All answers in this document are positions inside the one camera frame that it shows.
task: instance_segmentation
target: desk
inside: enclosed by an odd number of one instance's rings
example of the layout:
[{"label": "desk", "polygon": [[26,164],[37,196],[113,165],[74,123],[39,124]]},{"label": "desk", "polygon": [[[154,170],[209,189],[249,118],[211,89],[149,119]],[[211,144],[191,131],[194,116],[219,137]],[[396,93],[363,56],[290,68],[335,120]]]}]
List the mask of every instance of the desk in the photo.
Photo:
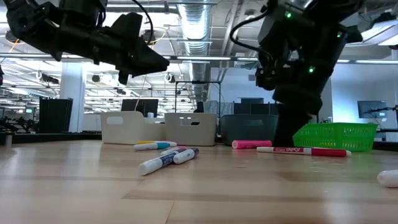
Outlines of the desk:
[{"label": "desk", "polygon": [[140,176],[159,151],[101,141],[0,149],[1,224],[398,223],[398,189],[376,180],[398,153],[311,157],[199,147]]},{"label": "desk", "polygon": [[383,128],[376,131],[376,138],[381,138],[381,141],[386,141],[386,134],[385,133],[398,133],[397,128]]}]

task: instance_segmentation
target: gray storage bin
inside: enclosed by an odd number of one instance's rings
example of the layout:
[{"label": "gray storage bin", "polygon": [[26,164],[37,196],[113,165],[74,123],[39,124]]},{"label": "gray storage bin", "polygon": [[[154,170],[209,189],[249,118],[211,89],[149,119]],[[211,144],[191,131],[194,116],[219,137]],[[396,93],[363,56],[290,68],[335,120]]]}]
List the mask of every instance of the gray storage bin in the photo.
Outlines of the gray storage bin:
[{"label": "gray storage bin", "polygon": [[234,140],[270,140],[274,142],[278,116],[275,115],[224,115],[220,119],[221,134],[227,145]]}]

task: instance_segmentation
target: wood grain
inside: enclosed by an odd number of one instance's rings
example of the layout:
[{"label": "wood grain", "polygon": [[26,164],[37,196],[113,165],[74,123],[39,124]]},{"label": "wood grain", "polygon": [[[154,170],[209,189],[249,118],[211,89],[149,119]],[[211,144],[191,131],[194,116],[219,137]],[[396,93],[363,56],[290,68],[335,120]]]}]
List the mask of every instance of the wood grain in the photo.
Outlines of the wood grain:
[{"label": "wood grain", "polygon": [[0,149],[0,223],[396,223],[398,189],[376,176],[398,153],[311,157],[200,147],[140,176],[160,151],[100,141]]}]

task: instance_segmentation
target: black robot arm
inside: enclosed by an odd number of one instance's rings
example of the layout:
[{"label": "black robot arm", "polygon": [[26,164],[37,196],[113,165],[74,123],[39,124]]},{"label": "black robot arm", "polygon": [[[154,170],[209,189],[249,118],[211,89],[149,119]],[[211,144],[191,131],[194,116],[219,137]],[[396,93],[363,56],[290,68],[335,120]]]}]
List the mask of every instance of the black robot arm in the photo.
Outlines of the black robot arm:
[{"label": "black robot arm", "polygon": [[[333,68],[350,42],[362,41],[357,27],[340,24],[358,12],[364,0],[314,0],[306,9],[289,3],[269,0],[256,21],[265,17],[258,41],[261,67],[256,72],[256,85],[275,90],[273,99],[279,104],[276,146],[293,146],[292,136],[317,115],[322,107],[321,93]],[[236,44],[247,47],[238,40]],[[298,58],[290,58],[292,52]]]},{"label": "black robot arm", "polygon": [[162,72],[169,61],[139,37],[142,16],[121,15],[111,27],[102,27],[108,0],[61,0],[38,5],[34,0],[4,0],[7,20],[18,39],[60,61],[64,52],[106,62],[119,70],[119,81]]}]

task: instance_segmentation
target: white marker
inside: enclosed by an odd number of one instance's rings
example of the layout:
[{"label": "white marker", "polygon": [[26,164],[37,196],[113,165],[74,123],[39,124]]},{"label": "white marker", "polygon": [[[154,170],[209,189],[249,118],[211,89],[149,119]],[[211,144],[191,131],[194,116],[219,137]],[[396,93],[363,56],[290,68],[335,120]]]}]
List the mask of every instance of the white marker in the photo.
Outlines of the white marker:
[{"label": "white marker", "polygon": [[199,154],[199,149],[191,148],[187,149],[174,156],[173,161],[175,164],[181,164],[195,158]]},{"label": "white marker", "polygon": [[156,142],[156,143],[148,143],[148,144],[136,144],[133,146],[134,150],[142,151],[142,150],[153,150],[153,149],[165,149],[170,147],[169,142]]},{"label": "white marker", "polygon": [[162,153],[160,153],[160,155],[161,155],[161,156],[167,155],[167,154],[169,154],[169,153],[171,153],[171,152],[174,152],[174,151],[176,151],[176,150],[179,150],[179,149],[188,149],[188,148],[187,148],[187,147],[183,147],[183,146],[174,147],[174,148],[168,149],[168,150],[166,150],[166,151],[163,151]]},{"label": "white marker", "polygon": [[158,169],[169,165],[170,163],[173,162],[173,158],[175,155],[185,150],[186,149],[179,149],[171,152],[170,154],[143,162],[142,164],[139,165],[140,175],[150,174],[153,171],[157,171]]},{"label": "white marker", "polygon": [[387,170],[377,175],[379,184],[385,187],[398,187],[398,170]]}]

